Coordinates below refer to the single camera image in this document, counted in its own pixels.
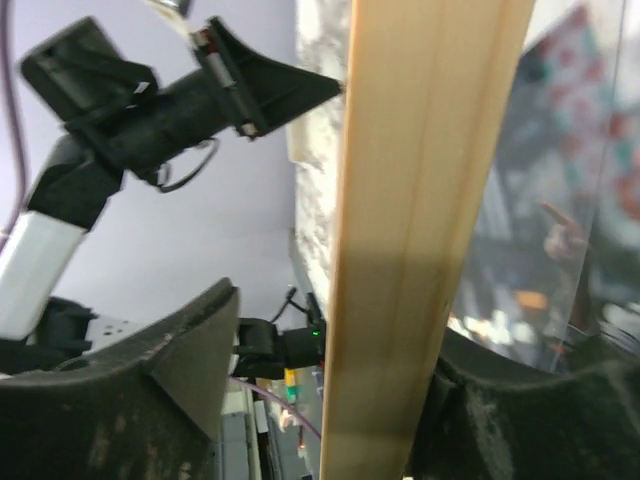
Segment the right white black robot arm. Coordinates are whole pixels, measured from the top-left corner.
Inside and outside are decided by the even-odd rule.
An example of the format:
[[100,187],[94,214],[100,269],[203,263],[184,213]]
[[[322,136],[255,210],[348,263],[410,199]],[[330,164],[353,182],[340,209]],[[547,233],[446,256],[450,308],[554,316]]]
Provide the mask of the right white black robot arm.
[[[5,479],[207,479],[229,377],[319,365],[317,310],[279,332],[238,314],[228,280],[102,350],[95,314],[51,298],[36,340],[1,344]],[[411,452],[417,479],[635,479],[639,366],[556,377],[445,336]]]

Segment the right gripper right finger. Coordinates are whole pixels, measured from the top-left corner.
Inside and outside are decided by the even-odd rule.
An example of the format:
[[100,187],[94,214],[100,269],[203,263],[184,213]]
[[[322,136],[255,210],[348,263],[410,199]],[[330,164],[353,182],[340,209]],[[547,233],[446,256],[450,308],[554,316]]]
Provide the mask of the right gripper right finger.
[[537,370],[447,331],[408,461],[416,479],[636,479],[639,360],[584,342]]

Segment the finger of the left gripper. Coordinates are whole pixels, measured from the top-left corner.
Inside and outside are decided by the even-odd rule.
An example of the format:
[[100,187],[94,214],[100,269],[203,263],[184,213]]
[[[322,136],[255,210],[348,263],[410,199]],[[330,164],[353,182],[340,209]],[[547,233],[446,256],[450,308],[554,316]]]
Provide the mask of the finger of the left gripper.
[[192,33],[193,53],[236,132],[266,136],[342,93],[333,78],[268,58],[214,16]]

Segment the light wooden picture frame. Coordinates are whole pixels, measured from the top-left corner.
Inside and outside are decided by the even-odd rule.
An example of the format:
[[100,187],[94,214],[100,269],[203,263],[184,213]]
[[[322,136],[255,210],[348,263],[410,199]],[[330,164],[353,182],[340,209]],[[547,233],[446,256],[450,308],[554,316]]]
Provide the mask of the light wooden picture frame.
[[320,475],[398,479],[496,147],[530,1],[357,1]]

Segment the colour photo print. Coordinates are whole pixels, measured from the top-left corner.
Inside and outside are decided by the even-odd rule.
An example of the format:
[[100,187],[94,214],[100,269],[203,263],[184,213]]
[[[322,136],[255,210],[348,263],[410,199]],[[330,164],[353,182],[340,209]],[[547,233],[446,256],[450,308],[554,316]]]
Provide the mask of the colour photo print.
[[566,374],[639,353],[639,5],[539,1],[450,315]]

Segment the clear frame glass pane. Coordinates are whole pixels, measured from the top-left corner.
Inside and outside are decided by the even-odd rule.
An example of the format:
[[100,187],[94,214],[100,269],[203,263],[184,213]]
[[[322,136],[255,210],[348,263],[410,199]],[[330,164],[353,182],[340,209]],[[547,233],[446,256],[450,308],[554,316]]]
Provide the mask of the clear frame glass pane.
[[639,121],[619,100],[627,6],[575,1],[539,45],[569,212],[544,248],[571,297],[562,351],[639,357]]

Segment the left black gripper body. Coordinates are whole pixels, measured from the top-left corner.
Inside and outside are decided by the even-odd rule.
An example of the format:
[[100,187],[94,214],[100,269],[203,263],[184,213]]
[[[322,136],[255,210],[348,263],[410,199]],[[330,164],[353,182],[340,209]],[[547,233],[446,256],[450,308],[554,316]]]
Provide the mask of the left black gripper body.
[[166,162],[226,128],[256,137],[259,120],[239,77],[257,52],[218,18],[196,37],[198,68],[166,87],[152,67],[125,58],[92,17],[31,50],[20,72],[66,132],[66,150],[47,161],[35,194],[112,195],[126,172],[158,184]]

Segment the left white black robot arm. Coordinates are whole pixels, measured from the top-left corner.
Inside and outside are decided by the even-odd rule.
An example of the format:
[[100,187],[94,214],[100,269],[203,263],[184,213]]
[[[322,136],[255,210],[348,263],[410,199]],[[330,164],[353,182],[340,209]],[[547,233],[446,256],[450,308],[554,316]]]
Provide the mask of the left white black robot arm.
[[186,37],[198,66],[167,87],[90,16],[22,59],[22,77],[64,134],[1,253],[3,373],[48,370],[90,350],[93,312],[52,292],[126,174],[173,192],[169,163],[184,151],[217,149],[229,128],[259,139],[341,93],[334,78],[251,49],[218,17]]

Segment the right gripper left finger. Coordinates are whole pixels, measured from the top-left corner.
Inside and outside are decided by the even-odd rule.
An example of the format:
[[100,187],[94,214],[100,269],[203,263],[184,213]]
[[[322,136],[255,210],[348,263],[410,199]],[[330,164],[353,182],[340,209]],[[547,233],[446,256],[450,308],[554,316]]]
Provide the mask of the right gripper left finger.
[[5,479],[206,479],[239,325],[222,279],[180,310],[1,383]]

